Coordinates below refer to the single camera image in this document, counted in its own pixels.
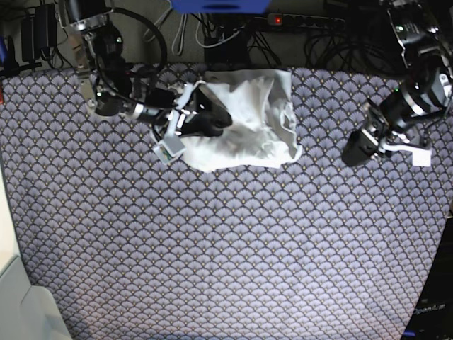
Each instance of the power strip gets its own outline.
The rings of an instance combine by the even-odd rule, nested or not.
[[[323,16],[301,16],[294,14],[270,13],[266,16],[254,16],[253,26],[256,30],[270,32],[295,32],[310,28],[317,30],[335,30],[344,32],[346,20]]]

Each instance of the white cloth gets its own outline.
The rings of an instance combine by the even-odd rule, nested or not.
[[[207,72],[205,81],[233,125],[221,137],[183,138],[188,165],[204,172],[240,165],[279,168],[300,158],[289,72]]]

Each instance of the patterned fabric surface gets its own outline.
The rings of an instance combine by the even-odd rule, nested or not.
[[[173,64],[161,84],[195,81]],[[453,120],[432,168],[340,152],[377,77],[292,69],[304,155],[202,174],[149,126],[86,114],[70,71],[4,82],[1,150],[23,260],[74,339],[399,339],[453,197]]]

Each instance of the crumpled white fabric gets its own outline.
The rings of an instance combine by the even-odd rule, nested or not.
[[[280,168],[300,158],[289,72],[207,72],[205,81],[228,110],[233,125],[221,137],[183,138],[183,159],[188,165],[204,172],[240,165]]]

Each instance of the scale pattern tablecloth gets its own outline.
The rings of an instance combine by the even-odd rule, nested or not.
[[[205,69],[173,64],[161,83]],[[300,161],[213,174],[166,168],[149,126],[89,117],[73,72],[4,82],[23,260],[74,339],[400,338],[453,196],[453,120],[432,133],[432,168],[397,154],[348,169],[361,106],[398,84],[292,73]]]

